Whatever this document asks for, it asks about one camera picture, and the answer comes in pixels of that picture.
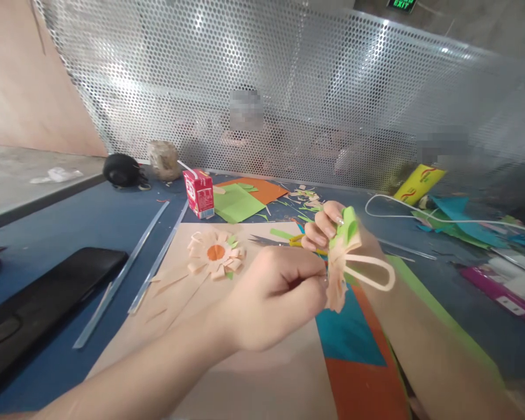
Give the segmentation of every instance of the metal ruler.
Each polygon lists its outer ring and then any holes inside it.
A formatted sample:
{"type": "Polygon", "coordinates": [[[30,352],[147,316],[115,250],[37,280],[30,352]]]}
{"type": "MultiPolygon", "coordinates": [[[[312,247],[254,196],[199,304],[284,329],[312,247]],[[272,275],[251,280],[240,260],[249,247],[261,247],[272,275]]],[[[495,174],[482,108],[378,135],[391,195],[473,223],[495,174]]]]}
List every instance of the metal ruler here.
{"type": "Polygon", "coordinates": [[[152,268],[150,272],[148,273],[148,276],[146,276],[146,279],[144,280],[144,283],[140,287],[138,294],[132,301],[132,305],[130,305],[130,308],[128,309],[129,314],[135,314],[136,311],[138,310],[138,307],[140,306],[140,303],[142,303],[142,299],[144,298],[144,295],[146,294],[146,291],[148,290],[150,281],[158,272],[159,266],[161,265],[162,260],[165,257],[165,254],[167,253],[169,246],[171,245],[173,237],[175,236],[175,233],[177,233],[177,228],[181,224],[181,221],[183,220],[183,217],[185,213],[187,212],[187,207],[188,207],[188,201],[185,202],[185,205],[183,206],[183,210],[181,210],[181,214],[179,215],[177,222],[175,223],[175,226],[173,226],[173,229],[171,230],[171,233],[169,234],[167,241],[163,245],[162,250],[159,251],[159,254],[157,255],[156,260],[153,262],[152,268]]]}
{"type": "Polygon", "coordinates": [[[97,310],[95,311],[92,318],[89,320],[86,327],[83,329],[82,333],[80,334],[80,336],[74,343],[74,346],[72,346],[73,349],[82,348],[88,342],[89,337],[91,336],[91,334],[97,327],[97,324],[101,320],[101,317],[103,317],[103,314],[107,310],[107,306],[109,306],[109,303],[111,303],[111,301],[113,300],[115,293],[117,293],[117,290],[119,289],[124,278],[127,276],[128,272],[130,271],[130,268],[134,264],[134,261],[136,260],[136,257],[140,253],[140,250],[142,250],[142,247],[144,246],[146,239],[148,239],[148,236],[150,236],[151,231],[153,230],[154,226],[156,225],[156,223],[158,222],[159,218],[161,217],[162,213],[165,211],[168,205],[169,205],[169,201],[162,205],[158,213],[154,216],[154,218],[152,219],[152,221],[146,228],[146,231],[142,234],[142,237],[138,241],[138,244],[136,244],[134,251],[132,251],[132,254],[130,254],[128,261],[124,265],[121,272],[118,274],[117,278],[113,281],[111,288],[107,291],[107,293],[105,294],[105,296],[99,303],[97,310]]]}

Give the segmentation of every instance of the hand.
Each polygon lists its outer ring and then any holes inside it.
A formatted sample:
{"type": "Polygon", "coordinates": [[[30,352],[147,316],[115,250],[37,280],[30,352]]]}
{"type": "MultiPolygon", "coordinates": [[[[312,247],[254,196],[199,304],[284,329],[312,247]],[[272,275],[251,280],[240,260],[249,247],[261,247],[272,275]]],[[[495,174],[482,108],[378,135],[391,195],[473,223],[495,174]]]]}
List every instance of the hand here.
{"type": "Polygon", "coordinates": [[[236,350],[265,350],[319,314],[327,301],[326,268],[295,247],[265,247],[220,305],[236,350]]]}
{"type": "MultiPolygon", "coordinates": [[[[344,223],[342,220],[342,209],[344,207],[338,201],[327,201],[323,205],[323,210],[315,215],[315,222],[305,224],[302,246],[310,251],[315,251],[317,248],[327,249],[329,240],[337,234],[337,225],[344,223]]],[[[379,246],[379,242],[361,221],[358,223],[358,229],[361,233],[362,246],[354,252],[384,260],[385,255],[379,246]]]]}

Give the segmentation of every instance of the floor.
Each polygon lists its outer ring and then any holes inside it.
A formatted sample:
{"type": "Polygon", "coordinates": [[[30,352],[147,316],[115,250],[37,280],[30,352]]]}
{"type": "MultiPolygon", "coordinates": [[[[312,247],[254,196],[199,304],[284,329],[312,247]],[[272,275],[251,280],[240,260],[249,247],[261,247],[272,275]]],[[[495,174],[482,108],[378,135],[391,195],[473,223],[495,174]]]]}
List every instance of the floor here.
{"type": "Polygon", "coordinates": [[[99,174],[104,160],[102,157],[65,155],[0,146],[0,212],[99,174]],[[69,172],[77,169],[83,173],[83,177],[64,183],[31,184],[29,182],[33,178],[47,177],[47,171],[57,166],[69,172]]]}

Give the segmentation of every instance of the red juice box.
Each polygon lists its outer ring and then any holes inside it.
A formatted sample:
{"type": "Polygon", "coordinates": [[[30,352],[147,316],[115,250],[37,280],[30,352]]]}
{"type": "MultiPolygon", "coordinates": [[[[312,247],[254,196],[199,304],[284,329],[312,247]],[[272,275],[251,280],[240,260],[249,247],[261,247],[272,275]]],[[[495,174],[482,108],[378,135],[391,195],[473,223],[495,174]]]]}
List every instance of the red juice box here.
{"type": "Polygon", "coordinates": [[[200,169],[183,171],[187,187],[188,206],[199,219],[214,215],[214,190],[212,178],[200,169]]]}

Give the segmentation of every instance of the paper flower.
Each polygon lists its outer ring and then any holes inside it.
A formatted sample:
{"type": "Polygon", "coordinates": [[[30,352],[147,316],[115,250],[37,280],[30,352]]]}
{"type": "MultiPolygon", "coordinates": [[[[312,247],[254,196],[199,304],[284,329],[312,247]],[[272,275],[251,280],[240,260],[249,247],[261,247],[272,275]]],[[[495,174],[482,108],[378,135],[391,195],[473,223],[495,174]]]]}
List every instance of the paper flower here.
{"type": "Polygon", "coordinates": [[[340,313],[344,307],[344,296],[348,287],[345,281],[345,273],[356,279],[369,284],[381,291],[389,291],[395,284],[395,270],[383,260],[365,255],[349,254],[362,246],[362,238],[358,229],[358,219],[353,207],[347,207],[342,212],[343,225],[338,225],[337,234],[331,239],[328,251],[328,288],[327,304],[329,308],[340,313]],[[359,261],[362,263],[375,264],[387,270],[389,280],[386,285],[379,284],[363,274],[349,268],[346,261],[359,261]]]}
{"type": "Polygon", "coordinates": [[[237,244],[235,236],[227,232],[211,230],[195,233],[187,247],[190,257],[188,270],[192,274],[199,274],[206,268],[212,280],[232,278],[245,256],[245,248],[237,244]]]}

